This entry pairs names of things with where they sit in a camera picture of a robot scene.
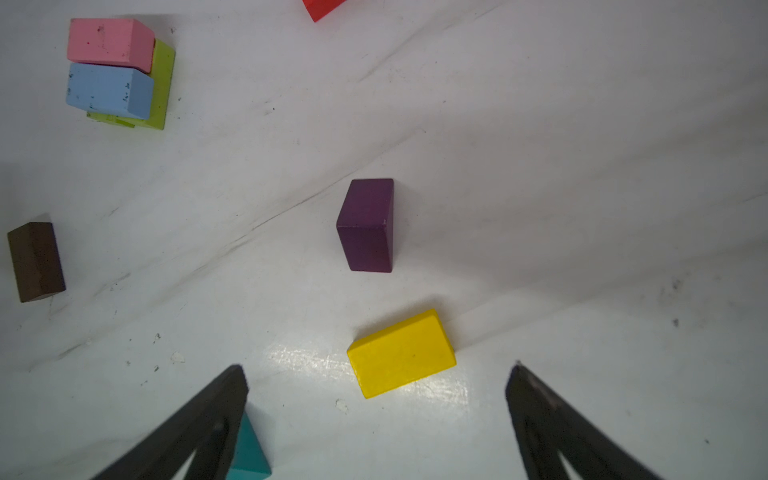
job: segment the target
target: yellow rectangular prism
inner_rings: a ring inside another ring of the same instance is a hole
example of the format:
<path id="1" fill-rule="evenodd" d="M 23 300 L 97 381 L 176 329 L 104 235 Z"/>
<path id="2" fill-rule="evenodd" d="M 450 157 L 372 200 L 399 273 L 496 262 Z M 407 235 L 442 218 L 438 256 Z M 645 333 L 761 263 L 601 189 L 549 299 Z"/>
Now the yellow rectangular prism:
<path id="1" fill-rule="evenodd" d="M 346 354 L 367 399 L 456 365 L 434 309 L 357 340 Z"/>
<path id="2" fill-rule="evenodd" d="M 152 70 L 149 73 L 149 77 L 154 80 L 154 89 L 152 90 L 152 105 L 147 120 L 98 114 L 90 111 L 87 113 L 88 118 L 96 121 L 103 121 L 105 124 L 120 125 L 122 127 L 146 127 L 154 128 L 155 130 L 163 130 L 163 128 L 165 128 L 165 113 L 168 109 L 170 79 L 174 74 L 175 60 L 176 52 L 161 40 L 155 38 L 154 53 L 152 55 Z"/>

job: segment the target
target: colored block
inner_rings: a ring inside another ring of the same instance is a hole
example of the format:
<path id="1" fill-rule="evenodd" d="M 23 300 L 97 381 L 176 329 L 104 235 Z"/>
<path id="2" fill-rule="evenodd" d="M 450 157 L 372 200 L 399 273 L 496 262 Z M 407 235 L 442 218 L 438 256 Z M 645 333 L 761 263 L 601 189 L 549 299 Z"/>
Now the colored block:
<path id="1" fill-rule="evenodd" d="M 152 68 L 154 32 L 132 18 L 73 18 L 67 58 L 75 63 Z"/>
<path id="2" fill-rule="evenodd" d="M 248 414 L 243 412 L 240 430 L 237 431 L 235 456 L 227 472 L 227 480 L 262 480 L 272 475 L 270 464 L 261 451 L 259 439 L 253 432 Z"/>
<path id="3" fill-rule="evenodd" d="M 342 3 L 344 0 L 304 0 L 304 6 L 315 22 L 328 15 L 331 10 Z"/>
<path id="4" fill-rule="evenodd" d="M 349 268 L 363 272 L 392 271 L 392 219 L 395 181 L 352 180 L 336 221 Z"/>
<path id="5" fill-rule="evenodd" d="M 8 245 L 22 302 L 66 290 L 52 224 L 33 222 L 12 230 L 8 232 Z"/>
<path id="6" fill-rule="evenodd" d="M 147 120 L 137 118 L 117 117 L 88 112 L 88 117 L 105 124 L 120 125 L 133 128 L 147 127 L 163 130 L 165 128 L 165 113 L 168 110 L 168 95 L 170 94 L 170 79 L 174 73 L 174 60 L 176 52 L 164 44 L 161 40 L 155 40 L 154 57 L 152 58 L 152 72 L 149 77 L 154 80 L 152 91 L 152 106 Z"/>
<path id="7" fill-rule="evenodd" d="M 154 80 L 134 68 L 73 63 L 67 104 L 85 111 L 148 119 Z"/>
<path id="8" fill-rule="evenodd" d="M 346 354 L 367 399 L 456 365 L 434 309 L 357 340 Z"/>

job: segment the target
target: dark brown wooden block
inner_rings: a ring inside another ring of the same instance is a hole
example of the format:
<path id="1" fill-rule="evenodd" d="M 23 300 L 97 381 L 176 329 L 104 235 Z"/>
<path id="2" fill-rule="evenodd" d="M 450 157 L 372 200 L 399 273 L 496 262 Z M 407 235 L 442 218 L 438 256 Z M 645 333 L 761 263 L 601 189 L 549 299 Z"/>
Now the dark brown wooden block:
<path id="1" fill-rule="evenodd" d="M 22 302 L 66 290 L 52 223 L 32 222 L 10 231 L 8 245 Z"/>

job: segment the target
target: wooden block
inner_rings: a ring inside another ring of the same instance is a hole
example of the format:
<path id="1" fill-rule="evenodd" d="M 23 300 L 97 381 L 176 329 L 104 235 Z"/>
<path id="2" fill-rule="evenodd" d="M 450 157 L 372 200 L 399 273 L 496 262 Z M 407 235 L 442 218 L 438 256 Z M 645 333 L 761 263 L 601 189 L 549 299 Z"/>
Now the wooden block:
<path id="1" fill-rule="evenodd" d="M 66 290 L 51 223 L 27 223 L 8 232 L 8 245 L 22 302 Z"/>
<path id="2" fill-rule="evenodd" d="M 392 220 L 395 181 L 352 180 L 336 221 L 349 268 L 364 272 L 392 271 Z"/>
<path id="3" fill-rule="evenodd" d="M 71 64 L 67 104 L 85 111 L 149 118 L 154 80 L 135 68 Z"/>
<path id="4" fill-rule="evenodd" d="M 75 63 L 152 69 L 154 32 L 132 18 L 73 18 L 67 58 Z"/>
<path id="5" fill-rule="evenodd" d="M 154 80 L 152 91 L 152 106 L 147 120 L 137 118 L 118 117 L 88 112 L 88 117 L 105 124 L 120 125 L 122 127 L 146 127 L 156 130 L 165 128 L 165 114 L 168 110 L 168 95 L 170 94 L 170 79 L 174 73 L 174 61 L 176 52 L 164 44 L 161 40 L 155 40 L 154 56 L 152 57 L 152 72 L 149 77 Z"/>
<path id="6" fill-rule="evenodd" d="M 315 22 L 328 15 L 331 10 L 342 3 L 344 0 L 304 0 L 304 6 Z"/>
<path id="7" fill-rule="evenodd" d="M 346 354 L 367 399 L 456 365 L 434 309 L 357 340 Z"/>
<path id="8" fill-rule="evenodd" d="M 272 475 L 270 464 L 259 445 L 248 414 L 243 412 L 240 430 L 237 431 L 235 455 L 226 480 L 264 480 Z"/>

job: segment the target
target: purple rectangular prism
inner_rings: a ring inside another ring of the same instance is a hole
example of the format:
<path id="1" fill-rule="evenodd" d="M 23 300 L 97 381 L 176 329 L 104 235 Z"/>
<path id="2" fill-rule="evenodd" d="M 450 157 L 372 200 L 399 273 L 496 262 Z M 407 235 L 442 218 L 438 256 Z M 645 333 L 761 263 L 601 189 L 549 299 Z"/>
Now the purple rectangular prism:
<path id="1" fill-rule="evenodd" d="M 395 181 L 352 180 L 341 206 L 336 230 L 351 270 L 392 271 L 392 214 Z"/>

